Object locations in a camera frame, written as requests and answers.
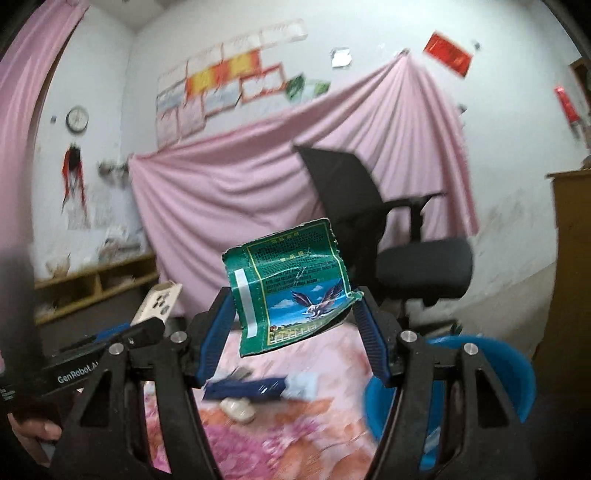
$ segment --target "curtain fold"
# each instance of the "curtain fold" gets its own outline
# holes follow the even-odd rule
[[[0,248],[26,247],[31,231],[27,182],[29,128],[47,75],[87,0],[47,0],[29,17],[0,61]]]
[[[354,151],[384,199],[446,191],[425,209],[426,239],[478,230],[457,110],[402,54],[281,115],[130,158],[134,195],[161,277],[184,284],[182,313],[206,310],[228,284],[224,251],[322,216],[293,144]],[[408,241],[409,223],[408,212],[392,212],[381,247]]]

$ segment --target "pink fabric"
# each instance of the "pink fabric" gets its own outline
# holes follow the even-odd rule
[[[51,66],[88,8],[86,0],[47,0],[29,18],[0,61],[0,247],[21,246],[30,231],[26,182],[29,127]]]
[[[426,207],[428,239],[474,235],[476,215],[456,108],[408,55],[276,117],[130,161],[162,278],[184,284],[187,315],[227,285],[222,253],[322,216],[292,144],[355,151],[384,199],[444,190]],[[408,239],[392,212],[383,247]]]
[[[342,324],[305,342],[240,358],[240,333],[231,332],[218,373],[243,366],[252,378],[302,372],[318,375],[314,401],[255,404],[252,423],[226,417],[219,402],[193,390],[205,434],[225,480],[362,480],[376,443],[365,424],[363,395],[371,368],[357,328]],[[144,389],[153,465],[170,471],[153,384]]]

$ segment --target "silver bolt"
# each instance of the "silver bolt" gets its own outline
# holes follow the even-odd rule
[[[119,355],[120,353],[123,353],[123,350],[125,350],[125,347],[122,343],[114,343],[109,347],[109,353],[111,355]]]
[[[170,336],[170,339],[172,340],[173,343],[183,343],[187,339],[187,332],[183,332],[182,330],[179,330],[178,332],[174,332]]]
[[[478,353],[478,347],[474,343],[467,343],[464,345],[464,351],[468,355],[476,355]]]
[[[405,330],[400,334],[400,338],[407,343],[413,343],[417,341],[417,334],[412,330]]]

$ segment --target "cabinet top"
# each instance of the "cabinet top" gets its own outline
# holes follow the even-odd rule
[[[558,171],[556,173],[548,173],[547,179],[563,179],[569,177],[584,177],[591,176],[591,170],[570,170],[570,171]]]

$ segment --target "wooden cabinet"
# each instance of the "wooden cabinet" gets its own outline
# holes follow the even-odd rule
[[[50,311],[35,317],[38,325],[51,322],[97,302],[158,280],[154,254],[79,271],[64,278],[35,283],[37,306]]]
[[[558,258],[544,339],[533,365],[541,393],[591,394],[591,170],[552,179]]]

